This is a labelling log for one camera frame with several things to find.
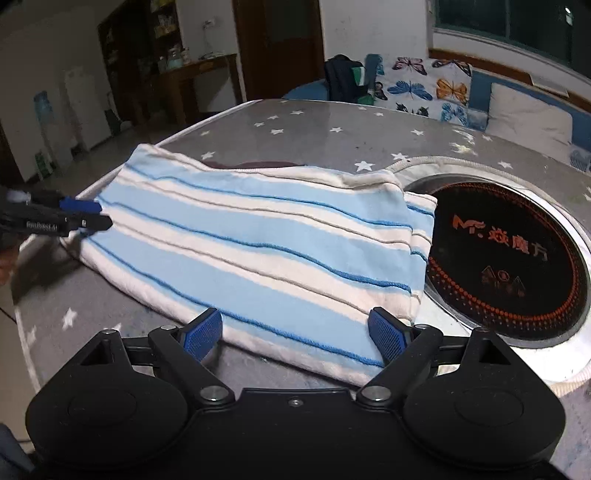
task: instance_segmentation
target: power outlet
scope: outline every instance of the power outlet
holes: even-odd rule
[[[203,28],[212,28],[216,26],[216,19],[215,18],[210,18],[209,20],[206,20],[205,22],[203,22]]]

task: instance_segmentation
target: window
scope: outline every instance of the window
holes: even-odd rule
[[[532,50],[591,77],[591,0],[439,0],[437,25]]]

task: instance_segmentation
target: black cooktop surface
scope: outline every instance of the black cooktop surface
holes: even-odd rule
[[[492,183],[451,184],[433,195],[427,277],[445,303],[475,325],[540,342],[523,346],[560,343],[578,330],[586,267],[554,218]]]

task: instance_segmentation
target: blue butterfly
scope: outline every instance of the blue butterfly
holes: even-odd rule
[[[396,87],[389,87],[388,92],[393,95],[400,95],[402,93],[410,93],[416,95],[423,100],[433,100],[433,95],[425,91],[424,85],[421,83],[410,83],[399,80],[396,82]]]
[[[441,108],[443,109],[441,112],[442,122],[449,122],[454,117],[457,117],[464,127],[468,126],[468,116],[463,108],[457,107],[454,109],[451,103],[444,103]]]

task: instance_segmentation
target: backpack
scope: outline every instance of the backpack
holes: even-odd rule
[[[324,63],[324,73],[329,86],[329,100],[334,102],[357,103],[368,93],[367,85],[357,85],[353,68],[361,67],[360,61],[353,61],[345,55],[337,55]]]

